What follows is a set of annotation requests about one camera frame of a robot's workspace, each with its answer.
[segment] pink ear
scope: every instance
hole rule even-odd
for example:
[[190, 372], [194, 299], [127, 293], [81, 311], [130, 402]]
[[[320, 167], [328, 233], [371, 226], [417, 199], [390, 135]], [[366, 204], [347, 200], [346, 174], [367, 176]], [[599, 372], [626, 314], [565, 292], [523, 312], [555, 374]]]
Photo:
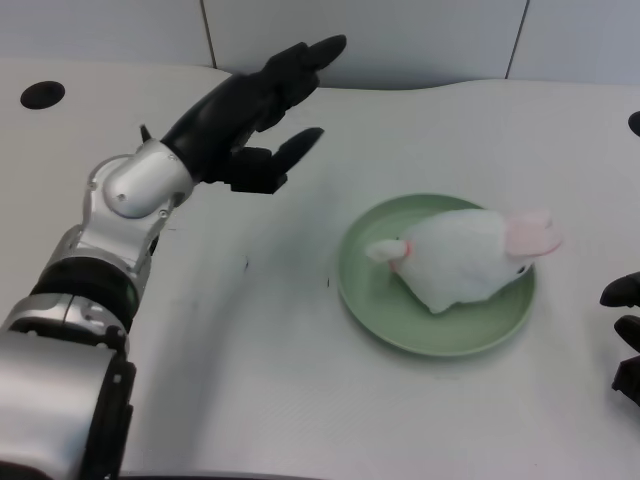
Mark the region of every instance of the pink ear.
[[509, 255], [541, 256], [557, 249], [562, 237], [548, 212], [531, 212], [507, 218], [506, 249]]

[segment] stuffed animal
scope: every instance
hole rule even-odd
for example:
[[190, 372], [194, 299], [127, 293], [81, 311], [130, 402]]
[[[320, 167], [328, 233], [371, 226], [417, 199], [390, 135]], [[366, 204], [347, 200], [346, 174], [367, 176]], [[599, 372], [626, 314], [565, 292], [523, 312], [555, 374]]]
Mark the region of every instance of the stuffed animal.
[[435, 314], [454, 303], [489, 299], [561, 243], [548, 212], [505, 217], [454, 210], [409, 227], [396, 240], [370, 245], [366, 255], [389, 262]]

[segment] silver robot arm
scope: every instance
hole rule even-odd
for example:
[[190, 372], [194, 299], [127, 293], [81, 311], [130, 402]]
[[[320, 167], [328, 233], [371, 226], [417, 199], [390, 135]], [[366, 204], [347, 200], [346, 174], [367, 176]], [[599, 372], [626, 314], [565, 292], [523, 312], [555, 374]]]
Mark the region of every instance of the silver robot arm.
[[128, 334], [174, 208], [200, 182], [274, 193], [315, 144], [312, 128], [273, 154], [244, 144], [318, 85], [343, 36], [298, 44], [234, 75], [161, 140], [91, 172], [83, 220], [55, 248], [0, 328], [0, 479], [116, 480], [133, 407]]

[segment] wall seam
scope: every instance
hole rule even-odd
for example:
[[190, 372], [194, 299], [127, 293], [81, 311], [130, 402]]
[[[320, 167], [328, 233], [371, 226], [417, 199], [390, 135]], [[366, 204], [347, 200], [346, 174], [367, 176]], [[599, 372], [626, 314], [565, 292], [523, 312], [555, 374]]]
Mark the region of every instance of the wall seam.
[[509, 73], [511, 73], [511, 66], [513, 65], [513, 59], [516, 57], [516, 50], [518, 49], [518, 43], [520, 42], [520, 35], [522, 34], [522, 27], [524, 26], [524, 21], [527, 18], [527, 12], [529, 11], [529, 3], [531, 0], [527, 0], [527, 3], [524, 5], [524, 12], [522, 12], [522, 20], [520, 20], [520, 27], [518, 28], [518, 35], [516, 35], [516, 41], [513, 44], [513, 50], [511, 51], [511, 58], [509, 59], [509, 66], [507, 67], [507, 73], [504, 78], [509, 78]]
[[202, 12], [202, 21], [204, 22], [204, 30], [207, 34], [209, 54], [211, 55], [211, 66], [213, 68], [218, 68], [218, 65], [216, 64], [216, 54], [213, 51], [213, 42], [211, 41], [211, 31], [209, 30], [209, 20], [207, 19], [207, 9], [204, 6], [204, 0], [200, 0], [200, 11]]

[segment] light green plate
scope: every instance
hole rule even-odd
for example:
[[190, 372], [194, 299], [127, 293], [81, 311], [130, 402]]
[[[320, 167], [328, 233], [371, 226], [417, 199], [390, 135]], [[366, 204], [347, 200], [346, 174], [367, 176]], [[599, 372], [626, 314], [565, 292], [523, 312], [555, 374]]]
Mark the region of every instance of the light green plate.
[[454, 305], [433, 315], [386, 264], [364, 254], [370, 243], [396, 238], [405, 228], [436, 213], [481, 208], [454, 197], [409, 195], [369, 210], [340, 246], [340, 293], [351, 313], [373, 334], [414, 353], [467, 355], [491, 348], [525, 322], [535, 291], [533, 268], [486, 302]]

